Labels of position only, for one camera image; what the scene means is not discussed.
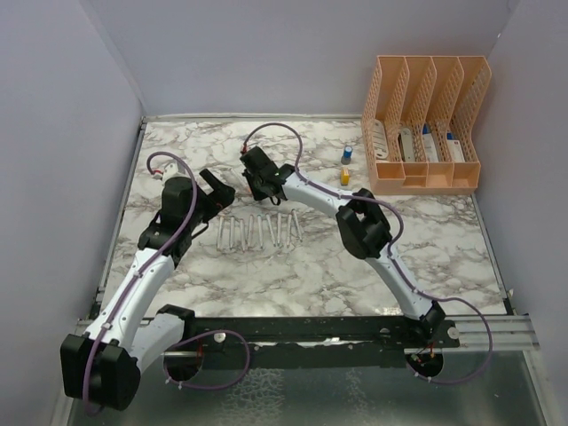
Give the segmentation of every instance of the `marble surface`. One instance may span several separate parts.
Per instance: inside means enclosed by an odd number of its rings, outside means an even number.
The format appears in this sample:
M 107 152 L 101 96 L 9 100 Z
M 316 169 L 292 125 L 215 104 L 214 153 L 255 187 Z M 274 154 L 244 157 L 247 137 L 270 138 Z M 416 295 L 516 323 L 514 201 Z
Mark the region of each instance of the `marble surface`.
M 255 202 L 249 194 L 239 151 L 243 139 L 261 122 L 153 122 L 146 128 L 130 196 L 106 282 L 103 307 L 120 285 L 132 262 L 138 236 L 160 208 L 162 184 L 146 171 L 147 156 L 164 150 L 185 158 L 195 173 L 209 168 L 237 190 L 235 203 L 224 212 L 223 247 L 217 249 L 219 220 L 198 237 L 175 274 L 159 290 L 148 316 L 165 304 L 191 308 L 201 316 L 303 316 L 400 314 L 398 304 L 379 276 L 343 248 L 334 220 L 294 202 L 279 207 Z M 301 168 L 311 178 L 339 185 L 343 146 L 353 146 L 347 189 L 368 186 L 359 122 L 290 122 L 304 139 Z M 292 163 L 298 144 L 282 128 L 257 133 L 254 142 L 276 161 Z M 156 159 L 156 166 L 168 162 Z M 203 188 L 209 187 L 201 178 Z M 466 196 L 383 197 L 405 219 L 398 250 L 424 289 L 435 296 L 461 296 L 483 313 L 505 313 L 497 280 L 477 221 Z M 272 245 L 264 221 L 264 248 L 253 230 L 250 247 L 242 251 L 239 219 L 269 212 L 298 211 L 304 230 L 300 241 L 293 226 L 291 244 Z M 236 218 L 235 243 L 229 248 L 229 217 Z M 444 304 L 448 314 L 471 313 L 458 303 Z

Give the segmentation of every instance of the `wall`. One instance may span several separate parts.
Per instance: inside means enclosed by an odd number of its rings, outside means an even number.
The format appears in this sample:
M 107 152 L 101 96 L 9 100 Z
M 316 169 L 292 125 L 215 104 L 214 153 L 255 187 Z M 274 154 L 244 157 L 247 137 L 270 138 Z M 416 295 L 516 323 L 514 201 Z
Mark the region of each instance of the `wall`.
M 44 425 L 88 311 L 138 100 L 76 0 L 0 5 L 0 416 Z
M 568 3 L 522 0 L 489 61 L 477 197 L 505 285 L 530 312 L 568 410 Z
M 377 54 L 487 55 L 517 4 L 83 1 L 149 114 L 360 114 Z

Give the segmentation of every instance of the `small blue object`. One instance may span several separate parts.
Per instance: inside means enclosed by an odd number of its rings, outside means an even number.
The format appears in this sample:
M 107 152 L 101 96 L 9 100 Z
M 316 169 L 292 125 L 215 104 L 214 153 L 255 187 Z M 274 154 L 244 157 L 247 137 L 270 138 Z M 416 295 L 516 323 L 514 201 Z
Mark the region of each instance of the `small blue object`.
M 348 145 L 343 149 L 343 157 L 351 158 L 351 154 L 353 154 L 353 148 Z

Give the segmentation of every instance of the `purple cable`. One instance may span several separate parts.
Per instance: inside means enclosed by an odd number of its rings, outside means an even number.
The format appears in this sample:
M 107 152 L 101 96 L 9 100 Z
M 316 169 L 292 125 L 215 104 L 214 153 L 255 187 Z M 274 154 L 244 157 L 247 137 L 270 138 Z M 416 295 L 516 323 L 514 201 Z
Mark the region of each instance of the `purple cable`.
M 244 345 L 245 348 L 245 354 L 246 354 L 246 359 L 245 359 L 245 366 L 242 368 L 241 372 L 239 373 L 239 375 L 237 376 L 237 378 L 235 378 L 234 380 L 231 380 L 228 383 L 224 383 L 224 384 L 215 384 L 215 385 L 211 385 L 211 386 L 206 386 L 206 385 L 202 385 L 202 384 L 192 384 L 192 383 L 185 383 L 185 382 L 177 382 L 176 380 L 172 379 L 170 376 L 170 372 L 168 371 L 168 368 L 166 367 L 166 362 L 164 360 L 163 363 L 163 371 L 166 375 L 166 377 L 168 378 L 168 380 L 166 381 L 166 383 L 168 382 L 173 382 L 175 384 L 177 384 L 178 386 L 183 386 L 184 388 L 188 388 L 188 389 L 197 389 L 199 391 L 221 391 L 223 389 L 227 389 L 230 388 L 231 386 L 233 386 L 234 384 L 240 382 L 242 380 L 242 378 L 245 376 L 245 374 L 247 373 L 247 371 L 249 370 L 249 365 L 250 365 L 250 348 L 249 348 L 249 344 L 247 343 L 247 341 L 245 340 L 245 338 L 240 335 L 239 333 L 236 333 L 234 331 L 231 330 L 214 330 L 214 331 L 208 331 L 205 333 L 201 333 L 200 335 L 195 335 L 194 337 L 191 337 L 189 339 L 186 339 L 182 342 L 176 343 L 174 344 L 170 349 L 175 349 L 178 348 L 179 346 L 183 346 L 184 344 L 188 344 L 191 342 L 195 342 L 196 340 L 202 339 L 203 337 L 207 337 L 209 335 L 216 335 L 217 333 L 225 333 L 226 335 L 234 335 L 235 337 L 237 337 L 239 340 L 241 340 L 242 344 Z
M 185 215 L 184 221 L 181 223 L 179 228 L 174 232 L 174 234 L 154 253 L 154 255 L 152 257 L 150 257 L 144 264 L 142 264 L 142 266 L 140 266 L 138 268 L 138 270 L 137 270 L 138 274 L 134 275 L 132 277 L 132 279 L 126 285 L 126 288 L 124 289 L 124 291 L 121 293 L 121 296 L 119 297 L 118 301 L 114 305 L 113 310 L 108 314 L 108 318 L 106 319 L 106 324 L 111 324 L 113 322 L 114 317 L 116 316 L 118 311 L 120 311 L 122 304 L 124 303 L 124 300 L 126 299 L 128 294 L 131 292 L 132 288 L 134 287 L 134 284 L 136 284 L 136 282 L 138 281 L 138 278 L 142 277 L 142 272 L 144 272 L 146 270 L 146 268 L 148 266 L 150 266 L 159 256 L 161 256 L 162 253 L 176 240 L 176 238 L 179 236 L 179 234 L 182 233 L 184 228 L 189 223 L 189 219 L 191 219 L 192 214 L 195 211 L 195 204 L 197 203 L 197 184 L 195 182 L 195 177 L 193 176 L 191 169 L 177 155 L 167 153 L 167 152 L 164 152 L 164 151 L 158 151 L 158 152 L 150 154 L 148 156 L 148 159 L 146 160 L 146 167 L 148 168 L 148 170 L 150 171 L 150 174 L 152 174 L 152 175 L 155 173 L 155 171 L 152 170 L 152 168 L 150 167 L 150 162 L 152 161 L 152 159 L 154 157 L 157 157 L 158 155 L 165 155 L 169 158 L 176 160 L 179 164 L 182 165 L 182 167 L 185 169 L 185 171 L 189 175 L 190 179 L 192 180 L 193 193 L 192 193 L 192 201 L 191 201 L 191 204 L 189 206 L 189 211 L 187 212 L 187 215 Z M 99 410 L 93 412 L 90 409 L 90 405 L 89 405 L 89 382 L 90 382 L 90 378 L 91 378 L 92 364 L 93 364 L 93 361 L 95 359 L 95 354 L 97 353 L 97 348 L 99 347 L 100 342 L 102 341 L 106 332 L 107 332 L 106 328 L 102 327 L 100 329 L 99 334 L 95 338 L 95 341 L 94 341 L 94 343 L 91 347 L 91 352 L 89 352 L 89 357 L 87 358 L 87 364 L 85 366 L 85 374 L 84 374 L 84 377 L 83 377 L 83 402 L 85 404 L 85 413 L 89 416 L 96 415 L 96 414 L 100 413 L 100 410 L 101 410 L 101 408 L 99 408 Z
M 372 199 L 372 198 L 366 198 L 366 197 L 359 197 L 357 195 L 347 195 L 347 194 L 336 193 L 335 191 L 332 191 L 332 190 L 326 188 L 325 186 L 318 185 L 315 182 L 312 182 L 310 179 L 308 179 L 307 177 L 302 175 L 302 173 L 300 172 L 299 163 L 300 163 L 300 158 L 302 157 L 302 153 L 304 151 L 304 142 L 302 141 L 302 137 L 300 136 L 300 134 L 294 128 L 288 126 L 287 124 L 284 124 L 283 122 L 267 122 L 265 124 L 258 126 L 256 129 L 252 130 L 249 133 L 249 135 L 245 139 L 243 145 L 246 146 L 247 143 L 249 142 L 249 139 L 252 138 L 252 136 L 255 133 L 257 133 L 259 130 L 261 130 L 265 127 L 268 127 L 268 126 L 278 126 L 278 127 L 283 127 L 284 129 L 288 129 L 292 133 L 294 133 L 294 136 L 296 136 L 296 138 L 298 139 L 298 144 L 300 146 L 300 149 L 298 149 L 298 155 L 296 156 L 296 161 L 294 162 L 294 170 L 295 170 L 296 174 L 298 175 L 298 177 L 300 178 L 300 180 L 305 182 L 307 185 L 310 185 L 310 186 L 320 190 L 323 193 L 326 193 L 328 195 L 331 195 L 331 196 L 339 198 L 339 199 L 374 202 L 375 204 L 383 206 L 383 207 L 385 207 L 386 209 L 388 209 L 389 211 L 392 212 L 392 214 L 398 220 L 399 227 L 398 227 L 398 233 L 394 236 L 394 238 L 390 241 L 389 245 L 387 246 L 387 253 L 388 253 L 389 259 L 392 261 L 395 269 L 400 274 L 403 281 L 408 285 L 408 287 L 413 292 L 415 292 L 419 296 L 424 297 L 425 299 L 432 300 L 432 301 L 439 302 L 439 303 L 460 302 L 462 304 L 465 304 L 471 310 L 473 310 L 476 313 L 476 315 L 482 320 L 483 325 L 485 326 L 485 330 L 487 331 L 487 337 L 488 337 L 488 340 L 489 340 L 489 348 L 487 350 L 487 356 L 485 357 L 484 362 L 476 371 L 474 371 L 473 373 L 466 375 L 465 377 L 462 377 L 460 379 L 435 380 L 435 379 L 432 379 L 431 377 L 425 377 L 423 375 L 418 374 L 418 372 L 416 372 L 412 367 L 409 366 L 414 371 L 414 374 L 417 375 L 418 377 L 420 377 L 421 379 L 428 381 L 429 383 L 435 383 L 435 384 L 462 384 L 462 383 L 468 382 L 469 380 L 472 380 L 472 379 L 480 376 L 481 374 L 483 374 L 483 372 L 489 366 L 489 363 L 491 362 L 491 359 L 493 357 L 493 335 L 491 333 L 491 328 L 489 327 L 489 322 L 487 321 L 487 318 L 476 306 L 474 306 L 473 304 L 471 304 L 467 300 L 462 299 L 460 297 L 440 298 L 440 297 L 431 296 L 431 295 L 424 293 L 423 291 L 419 290 L 418 288 L 416 288 L 416 286 L 413 285 L 413 283 L 407 278 L 407 276 L 402 271 L 402 268 L 398 264 L 397 260 L 394 259 L 393 255 L 392 255 L 392 246 L 395 242 L 398 241 L 398 239 L 400 239 L 400 237 L 402 236 L 402 233 L 404 232 L 404 229 L 405 229 L 404 220 L 403 220 L 402 216 L 400 215 L 400 213 L 398 212 L 398 210 L 394 206 L 392 206 L 391 204 L 389 204 L 388 202 L 385 202 L 385 201 L 376 200 L 376 199 Z

